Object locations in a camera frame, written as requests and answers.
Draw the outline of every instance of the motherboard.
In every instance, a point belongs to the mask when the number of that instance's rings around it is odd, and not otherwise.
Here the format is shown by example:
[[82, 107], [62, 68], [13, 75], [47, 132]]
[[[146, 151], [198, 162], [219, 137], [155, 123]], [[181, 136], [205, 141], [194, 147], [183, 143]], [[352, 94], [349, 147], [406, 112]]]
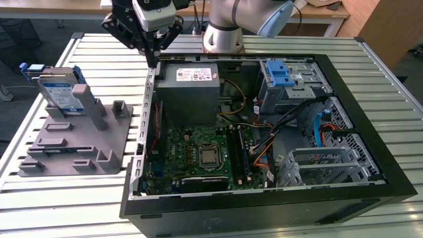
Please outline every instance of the motherboard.
[[207, 179], [223, 190], [264, 188], [264, 175], [253, 167], [249, 148], [254, 145], [251, 128], [170, 128], [166, 156], [151, 164], [149, 187], [154, 194], [201, 192]]

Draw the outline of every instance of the label sticker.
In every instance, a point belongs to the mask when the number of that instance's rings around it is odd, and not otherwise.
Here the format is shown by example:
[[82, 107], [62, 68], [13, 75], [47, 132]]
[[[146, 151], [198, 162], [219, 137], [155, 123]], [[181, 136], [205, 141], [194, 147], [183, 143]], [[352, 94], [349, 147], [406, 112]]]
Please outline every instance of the label sticker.
[[261, 107], [260, 106], [254, 106], [254, 114], [261, 114]]
[[177, 70], [177, 81], [211, 81], [211, 68], [181, 68]]
[[69, 83], [45, 83], [46, 90], [58, 107], [66, 112], [82, 112], [85, 107], [73, 95], [73, 86]]
[[266, 176], [270, 178], [270, 180], [274, 182], [276, 179], [276, 175], [273, 174], [273, 172], [270, 170], [268, 170], [268, 174]]
[[284, 155], [278, 155], [278, 158], [276, 159], [276, 162], [277, 163], [282, 163], [284, 159], [285, 159], [285, 156]]
[[292, 75], [292, 78], [293, 78], [293, 79], [304, 79], [304, 77], [302, 77], [301, 74], [293, 74], [293, 75]]

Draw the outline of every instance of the floor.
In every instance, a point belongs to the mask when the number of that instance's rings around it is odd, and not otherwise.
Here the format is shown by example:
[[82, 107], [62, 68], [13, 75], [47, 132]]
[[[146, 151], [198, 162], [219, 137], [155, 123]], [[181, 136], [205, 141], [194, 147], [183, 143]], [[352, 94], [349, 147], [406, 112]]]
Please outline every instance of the floor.
[[[101, 27], [102, 21], [97, 20], [66, 20], [65, 28], [58, 28], [54, 20], [33, 20], [33, 24], [39, 33], [43, 45], [35, 50], [41, 62], [46, 65], [55, 65], [67, 46], [74, 32], [106, 33]], [[423, 103], [423, 57], [416, 58], [409, 53], [394, 73], [398, 76], [409, 76], [406, 87]], [[26, 78], [17, 75], [0, 62], [0, 82], [6, 87], [30, 86]], [[0, 141], [13, 140], [15, 132], [31, 108], [33, 102], [38, 96], [38, 91], [31, 87], [10, 88], [15, 99], [11, 102], [0, 102]], [[0, 142], [0, 156], [7, 148], [7, 143]]]

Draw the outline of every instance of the red wire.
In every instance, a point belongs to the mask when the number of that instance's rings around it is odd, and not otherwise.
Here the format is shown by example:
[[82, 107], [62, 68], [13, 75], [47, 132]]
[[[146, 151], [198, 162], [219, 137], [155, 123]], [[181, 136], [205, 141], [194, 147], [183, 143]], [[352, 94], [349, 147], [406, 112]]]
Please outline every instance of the red wire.
[[154, 142], [153, 142], [153, 146], [151, 146], [151, 149], [150, 149], [150, 152], [149, 152], [149, 155], [151, 154], [153, 152], [153, 149], [157, 145], [157, 142], [158, 142], [158, 139], [159, 139], [159, 107], [158, 107], [158, 103], [154, 104], [155, 107], [157, 107], [157, 138], [154, 139]]
[[336, 125], [333, 125], [333, 124], [326, 124], [324, 127], [329, 127], [329, 126], [330, 126], [334, 130], [340, 129], [340, 127], [336, 126]]

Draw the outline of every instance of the slotted metal surface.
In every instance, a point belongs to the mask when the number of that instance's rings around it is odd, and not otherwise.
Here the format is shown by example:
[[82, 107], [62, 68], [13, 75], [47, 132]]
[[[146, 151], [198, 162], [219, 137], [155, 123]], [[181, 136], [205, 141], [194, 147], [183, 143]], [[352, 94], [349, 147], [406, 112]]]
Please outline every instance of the slotted metal surface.
[[[249, 53], [328, 54], [382, 139], [412, 180], [423, 193], [422, 108], [366, 44], [350, 38], [246, 37]], [[199, 37], [181, 36], [167, 52], [202, 52]], [[145, 57], [129, 50], [107, 34], [86, 34], [73, 39], [58, 66], [78, 64], [93, 92], [105, 104], [126, 100], [135, 106], [129, 138], [137, 137], [147, 75]], [[37, 138], [47, 116], [39, 96], [0, 160], [0, 233], [2, 237], [145, 237], [131, 222], [119, 219], [119, 208], [131, 156], [123, 171], [107, 176], [22, 178], [18, 166], [29, 142]], [[127, 142], [126, 151], [137, 143]], [[423, 195], [384, 206], [352, 221], [328, 226], [226, 234], [243, 237], [356, 238], [370, 236], [423, 237]]]

